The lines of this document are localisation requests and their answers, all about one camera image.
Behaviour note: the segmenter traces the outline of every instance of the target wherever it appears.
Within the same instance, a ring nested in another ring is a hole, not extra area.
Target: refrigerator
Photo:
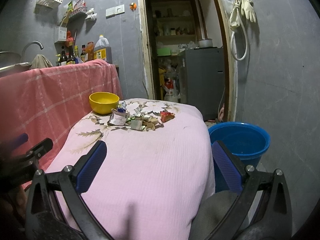
[[[204,121],[215,119],[224,103],[223,48],[186,49],[178,57],[180,102],[195,106]]]

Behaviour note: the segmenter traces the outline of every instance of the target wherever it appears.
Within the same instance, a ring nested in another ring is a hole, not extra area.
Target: pink checkered cloth
[[[46,170],[62,149],[71,128],[91,111],[90,94],[122,91],[115,65],[97,59],[77,65],[33,69],[0,78],[0,141],[27,133],[24,154],[45,138],[53,149],[40,159]]]

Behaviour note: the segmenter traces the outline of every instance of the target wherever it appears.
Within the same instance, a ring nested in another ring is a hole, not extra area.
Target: yellow bowl
[[[97,114],[111,114],[112,109],[117,109],[119,97],[113,93],[97,92],[89,96],[92,110]]]

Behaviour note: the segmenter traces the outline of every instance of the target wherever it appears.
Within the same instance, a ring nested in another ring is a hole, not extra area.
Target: light switch
[[[124,13],[124,4],[115,7],[115,14]]]
[[[109,9],[106,9],[106,17],[110,17],[115,15],[115,7],[111,7]]]

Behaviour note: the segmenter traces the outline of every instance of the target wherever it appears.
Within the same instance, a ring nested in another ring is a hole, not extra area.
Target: orange clip
[[[132,11],[137,8],[137,4],[136,4],[135,2],[129,4],[129,6],[130,6],[130,9],[131,9]]]

